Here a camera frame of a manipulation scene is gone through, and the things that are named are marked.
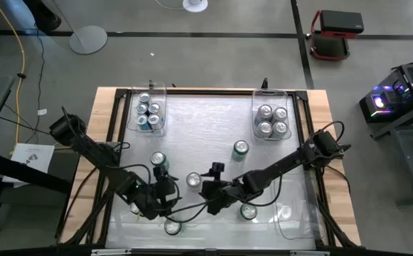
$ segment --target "white cable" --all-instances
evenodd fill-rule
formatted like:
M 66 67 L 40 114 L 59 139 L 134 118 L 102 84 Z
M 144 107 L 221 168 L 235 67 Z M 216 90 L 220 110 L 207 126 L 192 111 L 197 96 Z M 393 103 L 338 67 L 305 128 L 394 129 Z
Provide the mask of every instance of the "white cable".
M 178 9 L 178 8 L 171 8 L 171 7 L 167 7 L 167 6 L 163 6 L 161 3 L 159 3 L 159 1 L 154 0 L 159 6 L 168 9 L 168 10 L 174 10 L 174 11 L 184 11 L 188 6 L 182 8 L 182 9 Z

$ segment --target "concrete floor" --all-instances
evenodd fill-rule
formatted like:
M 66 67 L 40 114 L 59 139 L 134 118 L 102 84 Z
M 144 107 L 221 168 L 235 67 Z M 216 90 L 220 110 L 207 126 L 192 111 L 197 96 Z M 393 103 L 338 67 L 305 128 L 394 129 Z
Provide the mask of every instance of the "concrete floor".
M 160 0 L 179 7 L 179 0 Z M 149 0 L 57 0 L 76 27 L 98 25 L 107 31 L 296 33 L 290 0 L 209 0 L 200 14 L 170 11 Z M 32 29 L 33 20 L 19 1 L 1 1 L 20 29 Z M 298 0 L 304 33 L 318 9 L 358 11 L 367 35 L 413 35 L 413 0 Z M 7 29 L 0 17 L 0 29 Z M 59 28 L 70 28 L 63 22 Z M 66 37 L 42 37 L 45 70 L 41 83 L 40 129 L 61 115 L 60 107 L 88 120 L 99 86 L 131 86 L 163 81 L 179 87 L 258 87 L 264 77 L 272 88 L 305 89 L 306 82 L 294 38 L 109 38 L 92 55 L 77 55 Z M 41 46 L 36 37 L 24 36 L 28 78 L 21 88 L 21 113 L 36 122 L 37 81 Z M 345 122 L 342 140 L 352 144 L 344 159 L 352 188 L 352 201 L 361 242 L 375 250 L 413 253 L 413 207 L 397 208 L 395 201 L 412 196 L 409 174 L 392 138 L 374 142 L 358 100 L 385 78 L 390 68 L 413 61 L 413 41 L 349 41 L 351 56 L 340 63 L 308 56 L 316 89 L 328 91 L 333 118 Z M 21 64 L 13 36 L 0 36 L 0 75 L 16 77 Z M 15 90 L 7 102 L 14 108 Z M 3 117 L 14 118 L 4 109 Z M 21 139 L 30 136 L 22 129 Z M 40 143 L 52 144 L 47 136 Z M 14 125 L 0 121 L 0 154 L 14 142 Z

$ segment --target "can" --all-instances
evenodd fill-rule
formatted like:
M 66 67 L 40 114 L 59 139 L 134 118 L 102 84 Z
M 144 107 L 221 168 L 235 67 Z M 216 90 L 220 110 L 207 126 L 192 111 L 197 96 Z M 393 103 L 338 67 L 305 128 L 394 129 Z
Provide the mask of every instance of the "can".
M 161 106 L 157 103 L 153 103 L 149 106 L 149 113 L 157 114 L 161 110 Z
M 284 122 L 275 122 L 272 125 L 272 134 L 271 138 L 282 139 L 288 130 L 286 124 Z
M 275 122 L 278 121 L 284 121 L 286 119 L 287 112 L 284 107 L 278 107 L 276 110 L 272 113 L 272 123 L 274 124 Z
M 163 224 L 163 228 L 165 232 L 169 235 L 179 234 L 182 227 L 183 225 L 181 223 L 176 223 L 171 220 L 166 220 L 165 224 Z
M 148 117 L 148 123 L 151 125 L 152 129 L 162 129 L 161 118 L 157 114 L 152 114 Z
M 201 183 L 200 174 L 196 172 L 189 173 L 186 177 L 186 183 L 187 183 L 187 186 L 190 186 L 191 188 L 198 187 Z
M 240 207 L 240 215 L 245 220 L 253 220 L 257 217 L 257 207 L 243 203 Z
M 140 95 L 138 96 L 138 100 L 146 105 L 150 105 L 151 104 L 151 95 L 149 94 L 149 92 L 142 92 L 140 93 Z
M 272 108 L 269 105 L 262 105 L 258 108 L 257 114 L 255 115 L 255 125 L 263 121 L 271 121 Z
M 170 168 L 170 163 L 168 162 L 166 155 L 162 152 L 155 152 L 154 154 L 152 154 L 151 164 L 153 164 L 154 166 L 163 166 L 167 171 Z
M 151 129 L 151 125 L 149 125 L 149 123 L 148 123 L 148 117 L 144 114 L 141 114 L 136 118 L 136 124 L 142 130 L 150 130 Z
M 138 209 L 138 207 L 136 206 L 136 204 L 135 203 L 131 203 L 130 204 L 130 211 L 133 213 L 133 214 L 140 214 L 140 209 Z
M 148 115 L 148 106 L 146 104 L 138 104 L 135 108 L 137 114 L 145 114 Z
M 233 145 L 232 158 L 235 161 L 242 161 L 249 151 L 249 144 L 246 141 L 239 140 Z
M 268 121 L 263 121 L 255 128 L 255 135 L 260 138 L 267 138 L 272 133 L 272 125 Z

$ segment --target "wooden table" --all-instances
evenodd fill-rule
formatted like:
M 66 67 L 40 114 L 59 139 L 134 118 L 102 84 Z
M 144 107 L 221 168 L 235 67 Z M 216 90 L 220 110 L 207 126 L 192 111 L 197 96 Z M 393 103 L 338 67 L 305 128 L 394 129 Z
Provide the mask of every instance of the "wooden table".
M 94 139 L 96 142 L 104 142 L 107 137 L 107 131 L 109 121 L 112 113 L 112 107 L 114 102 L 114 94 L 116 87 L 99 87 L 95 96 L 95 101 L 92 106 L 91 117 L 87 128 L 87 135 Z M 170 90 L 179 90 L 178 88 L 170 88 Z M 253 90 L 253 89 L 226 89 L 226 90 Z M 314 130 L 323 128 L 328 123 L 332 122 L 331 111 L 328 103 L 328 96 L 325 90 L 307 90 L 309 96 L 309 106 L 311 109 L 311 118 L 313 122 Z M 117 141 L 117 134 L 119 129 L 119 121 L 121 120 L 123 103 L 119 105 L 119 111 L 117 116 L 117 125 L 115 126 L 113 141 Z M 300 105 L 301 121 L 303 123 L 304 134 L 308 134 L 306 126 L 306 118 L 304 116 L 304 109 Z M 330 126 L 327 130 L 335 136 L 334 126 Z M 338 169 L 344 174 L 343 165 L 341 160 L 334 160 L 330 164 L 333 168 Z M 86 177 L 86 175 L 93 169 L 93 165 L 86 159 L 81 158 L 78 164 L 77 173 L 75 175 L 75 181 L 70 195 L 72 200 L 73 195 L 76 193 L 78 186 Z M 98 179 L 98 171 L 96 171 L 90 179 L 86 182 L 80 195 L 78 196 L 75 204 L 70 211 L 66 226 L 63 230 L 60 241 L 65 242 L 75 231 L 82 225 L 86 217 L 89 215 L 92 202 L 94 200 L 94 194 Z M 329 209 L 331 215 L 334 217 L 340 228 L 347 234 L 347 236 L 356 244 L 360 244 L 360 238 L 358 229 L 355 222 L 355 214 L 348 194 L 348 187 L 345 180 L 334 171 L 326 168 L 323 180 L 326 187 L 326 193 L 328 198 Z M 102 214 L 97 219 L 95 239 L 97 240 L 102 226 Z

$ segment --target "plastic container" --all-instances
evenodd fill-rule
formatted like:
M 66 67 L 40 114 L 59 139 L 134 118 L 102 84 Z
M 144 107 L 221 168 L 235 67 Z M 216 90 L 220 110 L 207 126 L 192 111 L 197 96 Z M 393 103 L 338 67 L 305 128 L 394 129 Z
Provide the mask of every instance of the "plastic container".
M 287 109 L 288 94 L 283 90 L 274 90 L 274 89 L 257 89 L 252 93 L 252 131 L 258 139 L 263 139 L 267 141 L 280 141 L 283 139 L 288 139 L 291 136 L 291 131 L 289 128 L 289 117 Z M 286 125 L 286 132 L 284 134 L 276 134 L 272 131 L 269 137 L 264 137 L 261 133 L 258 132 L 257 128 L 260 121 L 270 122 L 273 126 L 275 119 L 272 117 L 269 120 L 266 120 L 265 117 L 260 117 L 258 114 L 259 108 L 263 105 L 269 105 L 271 107 L 272 113 L 278 108 L 284 108 L 286 111 L 286 117 L 282 120 Z
M 139 105 L 146 105 L 146 113 L 139 111 Z M 159 108 L 151 108 L 152 105 L 158 105 Z M 152 114 L 159 116 L 157 124 L 154 124 Z M 141 124 L 146 116 L 147 122 Z M 129 119 L 127 120 L 127 129 L 141 133 L 152 133 L 160 131 L 166 124 L 166 86 L 163 82 L 142 82 L 132 86 L 132 98 L 130 100 Z

